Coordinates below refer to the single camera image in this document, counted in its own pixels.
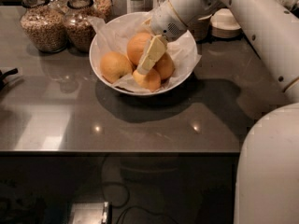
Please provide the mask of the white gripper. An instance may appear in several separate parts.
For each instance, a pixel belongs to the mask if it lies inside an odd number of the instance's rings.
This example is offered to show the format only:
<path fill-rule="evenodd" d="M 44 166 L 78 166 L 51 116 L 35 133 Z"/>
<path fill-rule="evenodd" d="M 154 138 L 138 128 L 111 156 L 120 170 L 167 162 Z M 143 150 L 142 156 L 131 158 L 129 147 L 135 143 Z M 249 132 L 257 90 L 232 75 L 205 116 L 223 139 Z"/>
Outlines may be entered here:
<path fill-rule="evenodd" d="M 146 42 L 137 72 L 146 75 L 167 50 L 167 41 L 175 41 L 196 19 L 212 14 L 220 0 L 165 0 L 149 13 L 142 25 L 154 37 Z"/>

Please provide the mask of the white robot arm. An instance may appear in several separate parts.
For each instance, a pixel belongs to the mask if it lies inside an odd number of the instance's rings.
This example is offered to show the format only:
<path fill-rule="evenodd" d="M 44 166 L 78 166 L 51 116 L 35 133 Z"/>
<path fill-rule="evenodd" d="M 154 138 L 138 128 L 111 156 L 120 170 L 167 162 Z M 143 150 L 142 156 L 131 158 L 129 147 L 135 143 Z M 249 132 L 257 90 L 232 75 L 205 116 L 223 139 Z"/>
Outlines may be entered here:
<path fill-rule="evenodd" d="M 290 104 L 255 123 L 240 151 L 234 224 L 299 224 L 299 20 L 275 0 L 166 0 L 146 22 L 157 38 L 137 70 L 146 75 L 188 23 L 228 7 Z"/>

